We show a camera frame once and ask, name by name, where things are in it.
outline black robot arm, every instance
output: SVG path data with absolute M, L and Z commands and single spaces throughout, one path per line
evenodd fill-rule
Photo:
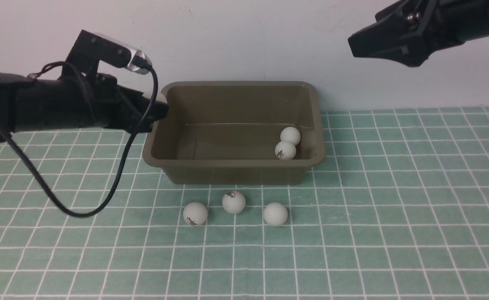
M 419 67 L 435 51 L 489 36 L 489 0 L 400 0 L 349 38 L 354 57 Z
M 135 58 L 147 59 L 138 51 L 83 30 L 64 62 L 43 68 L 47 72 L 63 67 L 57 80 L 38 80 L 39 73 L 27 77 L 0 73 L 0 126 L 10 133 L 87 127 L 134 133 L 137 126 L 137 133 L 149 132 L 153 122 L 166 117 L 168 105 L 155 101 L 139 124 L 150 100 L 121 87 L 113 76 L 97 73 L 101 60 L 146 74 L 132 63 Z

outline table surface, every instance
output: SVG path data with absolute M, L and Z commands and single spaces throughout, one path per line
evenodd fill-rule
M 96 217 L 60 213 L 0 144 L 0 299 L 489 300 L 489 107 L 324 112 L 328 155 L 298 186 L 175 185 L 140 158 Z M 19 133 L 59 198 L 109 188 L 119 131 Z M 247 197 L 223 211 L 229 189 Z M 208 205 L 207 226 L 181 216 Z M 285 226 L 261 208 L 290 209 Z

